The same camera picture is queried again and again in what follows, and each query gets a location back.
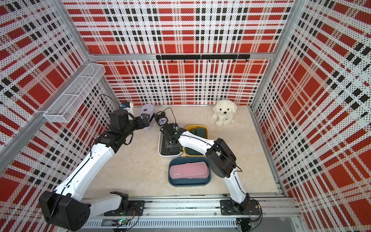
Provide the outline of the dark green pencil case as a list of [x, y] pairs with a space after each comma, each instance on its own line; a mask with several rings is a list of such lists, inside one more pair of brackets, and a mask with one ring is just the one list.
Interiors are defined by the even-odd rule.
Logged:
[[191, 148], [184, 148], [184, 152], [187, 156], [196, 157], [196, 156], [203, 156], [202, 153], [197, 152]]

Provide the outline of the pink pencil case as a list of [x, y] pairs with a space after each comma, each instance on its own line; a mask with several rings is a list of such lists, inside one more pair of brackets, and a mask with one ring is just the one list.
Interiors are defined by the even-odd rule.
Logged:
[[169, 175], [171, 179], [204, 179], [209, 176], [209, 167], [204, 161], [173, 165]]
[[170, 177], [172, 179], [195, 179], [195, 178], [207, 178], [209, 176], [208, 169], [172, 169], [170, 171]]

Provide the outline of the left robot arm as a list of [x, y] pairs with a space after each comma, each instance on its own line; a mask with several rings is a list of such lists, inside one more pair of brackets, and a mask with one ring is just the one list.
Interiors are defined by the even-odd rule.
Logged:
[[128, 195], [112, 191], [107, 196], [85, 199], [84, 195], [100, 169], [122, 145], [129, 145], [128, 136], [150, 126], [150, 115], [134, 117], [125, 109], [110, 114], [111, 124], [94, 142], [90, 153], [76, 169], [53, 191], [45, 191], [39, 198], [44, 219], [69, 231], [78, 231], [92, 217], [109, 211], [126, 213], [130, 210]]

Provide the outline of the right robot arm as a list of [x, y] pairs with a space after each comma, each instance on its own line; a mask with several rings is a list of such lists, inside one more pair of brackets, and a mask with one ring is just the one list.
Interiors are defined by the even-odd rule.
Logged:
[[184, 128], [175, 129], [168, 123], [160, 131], [171, 144], [202, 153], [208, 160], [211, 171], [224, 180], [234, 211], [239, 215], [248, 212], [248, 208], [253, 205], [252, 200], [239, 179], [236, 156], [223, 139], [205, 139]]

